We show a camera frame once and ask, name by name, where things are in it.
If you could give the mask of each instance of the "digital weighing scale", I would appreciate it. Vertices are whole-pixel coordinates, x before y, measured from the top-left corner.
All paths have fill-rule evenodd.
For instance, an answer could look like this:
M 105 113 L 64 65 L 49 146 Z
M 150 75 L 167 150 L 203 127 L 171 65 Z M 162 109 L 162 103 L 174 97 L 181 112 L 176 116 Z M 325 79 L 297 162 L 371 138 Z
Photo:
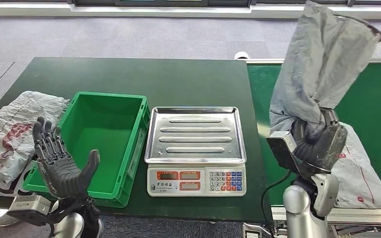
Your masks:
M 246 152 L 235 107 L 156 107 L 145 162 L 150 196 L 243 196 Z

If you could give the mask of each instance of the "green table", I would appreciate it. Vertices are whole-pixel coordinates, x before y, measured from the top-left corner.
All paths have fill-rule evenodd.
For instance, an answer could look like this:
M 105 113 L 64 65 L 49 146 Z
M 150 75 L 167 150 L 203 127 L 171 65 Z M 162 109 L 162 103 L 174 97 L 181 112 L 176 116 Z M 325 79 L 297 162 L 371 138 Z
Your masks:
M 278 166 L 265 140 L 269 134 L 269 102 L 282 62 L 249 60 L 247 63 L 266 179 L 271 184 L 286 173 L 285 169 Z M 381 179 L 381 60 L 371 61 L 336 111 L 341 121 L 355 129 Z M 291 179 L 268 192 L 272 205 L 283 204 L 282 194 Z
M 265 173 L 244 61 L 34 58 L 2 97 L 0 108 L 26 90 L 65 98 L 72 98 L 78 91 L 145 95 L 150 108 L 239 108 L 248 158 L 245 196 L 150 197 L 146 191 L 147 164 L 141 158 L 128 206 L 101 209 L 104 213 L 133 216 L 264 222 L 259 199 L 265 188 Z M 0 207 L 9 207 L 11 201 L 0 197 Z

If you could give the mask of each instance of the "cable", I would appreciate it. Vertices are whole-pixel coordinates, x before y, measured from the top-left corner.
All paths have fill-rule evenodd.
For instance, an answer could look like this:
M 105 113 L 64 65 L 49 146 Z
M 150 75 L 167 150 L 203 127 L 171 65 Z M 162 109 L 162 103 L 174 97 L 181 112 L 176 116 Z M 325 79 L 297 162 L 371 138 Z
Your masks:
M 55 236 L 55 225 L 53 224 L 49 224 L 50 226 L 50 234 L 49 234 L 49 238 L 52 238 Z
M 291 170 L 288 170 L 287 174 L 282 179 L 280 179 L 277 182 L 275 182 L 275 183 L 271 184 L 270 186 L 266 187 L 265 191 L 262 193 L 262 196 L 260 197 L 260 206 L 262 207 L 263 218 L 265 219 L 266 222 L 268 222 L 268 219 L 266 218 L 265 211 L 263 209 L 263 200 L 265 199 L 266 192 L 268 192 L 268 190 L 270 190 L 271 188 L 279 185 L 284 180 L 288 179 L 288 177 L 290 175 L 291 175 Z M 271 225 L 269 226 L 269 232 L 271 232 L 271 237 L 274 238 L 274 232 L 271 229 Z

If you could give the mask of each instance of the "green plastic crate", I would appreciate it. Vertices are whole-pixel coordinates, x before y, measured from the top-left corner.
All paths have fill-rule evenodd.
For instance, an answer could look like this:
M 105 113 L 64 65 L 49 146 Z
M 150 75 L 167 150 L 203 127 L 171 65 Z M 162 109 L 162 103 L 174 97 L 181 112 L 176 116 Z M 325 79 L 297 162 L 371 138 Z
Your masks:
M 59 126 L 66 148 L 80 169 L 87 163 L 90 150 L 100 152 L 100 165 L 88 188 L 97 205 L 127 205 L 149 118 L 144 96 L 78 92 L 72 99 Z M 51 198 L 37 165 L 23 188 Z

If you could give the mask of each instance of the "floor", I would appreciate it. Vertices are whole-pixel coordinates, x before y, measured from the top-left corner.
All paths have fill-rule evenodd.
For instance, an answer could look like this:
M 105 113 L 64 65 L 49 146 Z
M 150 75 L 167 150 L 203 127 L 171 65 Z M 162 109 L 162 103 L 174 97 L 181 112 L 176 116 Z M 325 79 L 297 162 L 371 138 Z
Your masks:
M 0 17 L 0 98 L 35 56 L 171 59 L 284 58 L 294 20 Z M 381 21 L 372 24 L 381 30 Z M 381 58 L 381 43 L 374 54 Z M 241 237 L 242 224 L 103 217 L 106 237 Z M 0 237 L 47 237 L 20 223 Z

